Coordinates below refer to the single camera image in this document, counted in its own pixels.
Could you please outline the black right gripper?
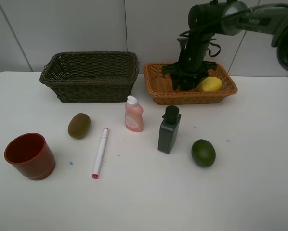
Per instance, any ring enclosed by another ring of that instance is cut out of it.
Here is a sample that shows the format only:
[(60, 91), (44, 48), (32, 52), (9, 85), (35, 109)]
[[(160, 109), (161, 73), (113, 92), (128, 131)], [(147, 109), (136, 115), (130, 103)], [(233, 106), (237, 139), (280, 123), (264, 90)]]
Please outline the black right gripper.
[(173, 91), (190, 91), (196, 88), (202, 81), (198, 75), (205, 75), (209, 70), (217, 68), (216, 62), (204, 60), (213, 36), (213, 33), (193, 33), (177, 39), (180, 44), (178, 61), (162, 67), (163, 75), (171, 75)]

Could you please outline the dark green right robot arm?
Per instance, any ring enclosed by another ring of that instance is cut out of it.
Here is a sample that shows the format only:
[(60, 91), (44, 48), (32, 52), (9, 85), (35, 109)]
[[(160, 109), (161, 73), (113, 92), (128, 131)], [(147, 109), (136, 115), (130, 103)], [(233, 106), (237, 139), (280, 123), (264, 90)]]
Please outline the dark green right robot arm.
[(277, 49), (278, 61), (288, 71), (288, 4), (249, 8), (237, 0), (212, 0), (190, 9), (188, 26), (189, 30), (177, 39), (179, 60), (162, 68), (164, 75), (170, 75), (173, 90), (190, 91), (208, 77), (209, 70), (216, 70), (215, 62), (204, 60), (211, 53), (209, 46), (215, 34), (234, 36), (245, 30), (273, 35), (271, 46)]

